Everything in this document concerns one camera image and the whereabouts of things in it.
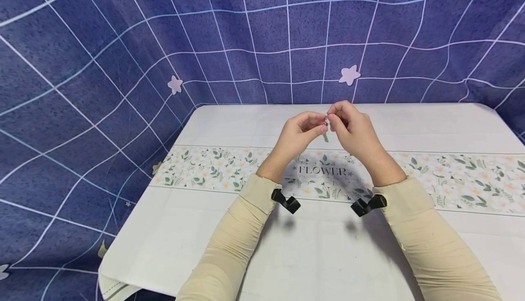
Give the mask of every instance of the fabric backdrop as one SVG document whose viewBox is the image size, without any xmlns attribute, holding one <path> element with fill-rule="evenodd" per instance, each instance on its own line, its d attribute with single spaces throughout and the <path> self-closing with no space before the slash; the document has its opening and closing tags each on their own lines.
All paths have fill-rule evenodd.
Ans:
<svg viewBox="0 0 525 301">
<path fill-rule="evenodd" d="M 522 138 L 524 2 L 0 0 L 1 298 L 100 300 L 205 104 L 479 102 Z"/>
</svg>

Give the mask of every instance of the beige sleeve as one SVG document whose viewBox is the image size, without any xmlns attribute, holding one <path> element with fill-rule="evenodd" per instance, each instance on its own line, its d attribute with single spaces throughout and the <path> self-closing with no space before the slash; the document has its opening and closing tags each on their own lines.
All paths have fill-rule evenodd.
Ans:
<svg viewBox="0 0 525 301">
<path fill-rule="evenodd" d="M 434 209 L 419 181 L 374 187 L 387 200 L 382 211 L 425 301 L 496 301 L 501 296 L 479 260 Z"/>
<path fill-rule="evenodd" d="M 233 301 L 282 188 L 253 174 L 211 236 L 200 262 L 180 288 L 177 301 Z"/>
</svg>

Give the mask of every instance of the black binder clip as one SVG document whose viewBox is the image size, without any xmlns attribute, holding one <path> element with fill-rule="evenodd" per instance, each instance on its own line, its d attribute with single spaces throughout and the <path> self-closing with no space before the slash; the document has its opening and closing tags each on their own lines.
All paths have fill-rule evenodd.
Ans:
<svg viewBox="0 0 525 301">
<path fill-rule="evenodd" d="M 359 216 L 363 217 L 363 215 L 368 214 L 370 211 L 374 209 L 384 208 L 386 207 L 386 198 L 381 194 L 374 195 L 368 204 L 366 204 L 363 199 L 357 200 L 354 204 L 351 205 L 352 210 Z"/>
<path fill-rule="evenodd" d="M 290 196 L 288 200 L 286 200 L 279 188 L 273 190 L 272 200 L 280 203 L 284 208 L 286 208 L 286 210 L 290 211 L 291 214 L 294 214 L 297 209 L 301 207 L 301 204 L 293 196 Z"/>
</svg>

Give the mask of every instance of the floral table runner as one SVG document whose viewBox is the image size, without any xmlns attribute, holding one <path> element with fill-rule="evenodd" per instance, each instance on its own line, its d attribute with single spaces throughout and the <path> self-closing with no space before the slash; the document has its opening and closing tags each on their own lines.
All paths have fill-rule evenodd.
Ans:
<svg viewBox="0 0 525 301">
<path fill-rule="evenodd" d="M 269 148 L 174 145 L 150 186 L 238 193 Z M 525 216 L 525 155 L 390 152 L 436 208 Z M 287 167 L 283 194 L 355 202 L 371 198 L 363 164 L 341 150 L 306 150 Z"/>
</svg>

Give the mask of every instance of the left hand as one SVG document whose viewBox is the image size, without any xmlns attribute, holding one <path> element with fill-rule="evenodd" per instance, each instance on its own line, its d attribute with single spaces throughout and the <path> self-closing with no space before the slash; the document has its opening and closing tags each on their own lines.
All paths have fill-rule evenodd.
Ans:
<svg viewBox="0 0 525 301">
<path fill-rule="evenodd" d="M 317 112 L 303 112 L 288 119 L 272 152 L 257 170 L 257 175 L 279 184 L 288 163 L 301 155 L 312 140 L 328 131 L 324 125 L 325 117 Z"/>
</svg>

